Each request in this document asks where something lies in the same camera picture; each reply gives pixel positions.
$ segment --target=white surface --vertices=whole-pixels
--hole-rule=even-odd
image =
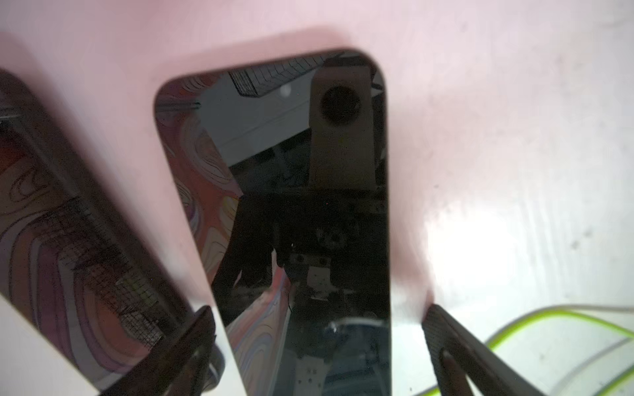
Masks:
[[[159,87],[369,54],[387,88],[393,395],[433,381],[432,290],[482,339],[545,305],[634,301],[633,37],[630,0],[0,4],[0,67],[60,121],[194,308],[214,301],[152,119]],[[233,361],[229,393],[243,394]]]
[[[3,296],[0,296],[0,317],[0,394],[99,394]]]

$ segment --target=glass panel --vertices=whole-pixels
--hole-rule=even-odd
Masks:
[[[376,65],[332,51],[203,73],[158,106],[175,106],[158,134],[249,395],[388,395]]]

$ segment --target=bright light spot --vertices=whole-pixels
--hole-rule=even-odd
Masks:
[[[280,87],[280,95],[281,95],[283,98],[287,98],[287,97],[289,97],[289,96],[290,96],[290,92],[291,92],[291,89],[290,89],[290,84],[284,84],[284,85],[282,85],[282,86]]]
[[[485,297],[511,280],[515,240],[493,211],[446,210],[426,226],[434,288],[444,300]]]

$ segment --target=green cable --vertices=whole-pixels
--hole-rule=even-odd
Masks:
[[[594,396],[605,396],[608,393],[611,393],[615,390],[619,385],[622,385],[629,381],[632,376],[634,376],[634,366],[630,366],[627,370],[623,371],[618,377],[614,378],[610,381],[606,386],[601,388]]]
[[[551,317],[571,317],[574,319],[579,319],[585,322],[596,324],[603,328],[612,330],[615,333],[619,333],[620,335],[624,335],[628,338],[634,339],[634,331],[632,330],[626,329],[624,327],[618,326],[617,324],[607,322],[603,319],[599,319],[594,316],[590,316],[590,315],[586,315],[586,314],[582,314],[582,313],[574,312],[570,310],[564,310],[559,307],[554,307],[554,308],[546,308],[546,309],[539,310],[537,312],[534,312],[533,314],[524,316],[512,322],[511,324],[503,328],[501,331],[499,331],[497,334],[495,334],[485,344],[491,350],[496,350],[502,343],[507,341],[513,334],[528,327],[530,324],[533,324],[535,322],[548,319]],[[597,393],[595,396],[607,395],[612,390],[614,390],[617,386],[629,380],[632,376],[634,376],[634,366],[629,368],[623,374],[619,375],[617,378],[611,381],[608,385],[603,387],[603,389],[601,389],[599,393]],[[421,393],[419,396],[432,396],[437,394],[440,394],[440,391],[438,390],[438,387],[436,386],[434,388],[431,388],[430,390],[427,390],[424,393]]]

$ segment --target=black mesh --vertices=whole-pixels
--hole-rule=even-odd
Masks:
[[[292,58],[279,63],[268,63],[229,72],[238,94],[259,98],[282,85],[321,66],[324,61],[340,53]]]
[[[117,314],[131,337],[149,347],[158,342],[163,336],[159,322],[167,313],[147,279],[80,198],[43,215],[34,228],[42,243],[58,252],[59,263],[83,277],[85,285]]]

